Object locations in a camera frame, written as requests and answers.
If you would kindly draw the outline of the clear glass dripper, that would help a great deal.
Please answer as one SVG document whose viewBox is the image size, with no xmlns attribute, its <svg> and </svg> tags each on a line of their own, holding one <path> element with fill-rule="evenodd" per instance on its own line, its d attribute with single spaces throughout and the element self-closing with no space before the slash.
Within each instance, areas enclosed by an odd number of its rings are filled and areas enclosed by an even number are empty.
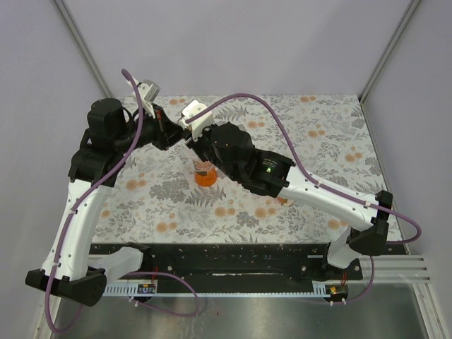
<svg viewBox="0 0 452 339">
<path fill-rule="evenodd" d="M 194 171 L 195 172 L 208 172 L 209 170 L 211 170 L 212 168 L 214 168 L 214 165 L 207 161 L 207 160 L 202 160 L 196 153 L 194 150 L 192 149 L 188 149 L 189 155 L 191 157 L 191 162 L 192 165 L 194 166 Z"/>
</svg>

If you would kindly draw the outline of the orange glass carafe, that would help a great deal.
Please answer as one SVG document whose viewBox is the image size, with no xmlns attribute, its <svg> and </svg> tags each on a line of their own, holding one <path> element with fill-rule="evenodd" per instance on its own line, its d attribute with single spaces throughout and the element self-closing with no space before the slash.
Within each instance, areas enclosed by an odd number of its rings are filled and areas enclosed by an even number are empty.
<svg viewBox="0 0 452 339">
<path fill-rule="evenodd" d="M 215 166 L 209 161 L 194 160 L 194 180 L 201 187 L 209 187 L 217 181 Z"/>
</svg>

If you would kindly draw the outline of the coffee filter box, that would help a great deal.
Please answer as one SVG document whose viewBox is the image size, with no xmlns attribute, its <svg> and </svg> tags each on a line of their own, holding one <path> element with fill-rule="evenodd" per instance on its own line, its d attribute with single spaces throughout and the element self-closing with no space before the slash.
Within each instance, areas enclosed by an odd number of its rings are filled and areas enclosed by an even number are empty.
<svg viewBox="0 0 452 339">
<path fill-rule="evenodd" d="M 279 201 L 280 205 L 282 206 L 291 206 L 294 201 L 286 199 L 286 198 L 281 198 L 281 197 L 277 197 L 277 200 Z"/>
</svg>

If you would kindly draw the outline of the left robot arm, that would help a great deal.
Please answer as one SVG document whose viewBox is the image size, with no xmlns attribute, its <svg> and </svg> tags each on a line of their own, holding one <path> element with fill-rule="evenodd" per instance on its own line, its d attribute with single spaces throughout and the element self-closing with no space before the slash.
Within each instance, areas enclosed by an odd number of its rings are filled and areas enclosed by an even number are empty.
<svg viewBox="0 0 452 339">
<path fill-rule="evenodd" d="M 160 150 L 184 137 L 183 128 L 170 121 L 163 108 L 151 107 L 153 113 L 144 115 L 138 131 L 138 115 L 119 100 L 107 98 L 92 104 L 88 128 L 71 159 L 68 197 L 57 237 L 42 267 L 28 272 L 26 285 L 92 307 L 108 284 L 129 273 L 138 279 L 151 275 L 151 249 L 142 244 L 126 243 L 99 261 L 88 262 L 100 213 L 135 135 L 140 136 L 138 148 L 151 144 Z"/>
</svg>

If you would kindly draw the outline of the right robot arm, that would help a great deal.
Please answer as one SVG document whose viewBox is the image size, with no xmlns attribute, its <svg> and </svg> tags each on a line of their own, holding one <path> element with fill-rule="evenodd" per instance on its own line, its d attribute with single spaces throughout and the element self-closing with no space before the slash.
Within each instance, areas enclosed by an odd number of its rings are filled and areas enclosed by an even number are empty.
<svg viewBox="0 0 452 339">
<path fill-rule="evenodd" d="M 309 179 L 293 160 L 256 148 L 251 136 L 231 123 L 191 128 L 187 146 L 253 194 L 307 204 L 345 221 L 347 229 L 329 244 L 321 262 L 327 278 L 338 279 L 358 256 L 382 254 L 392 204 L 389 192 L 365 194 L 319 177 Z"/>
</svg>

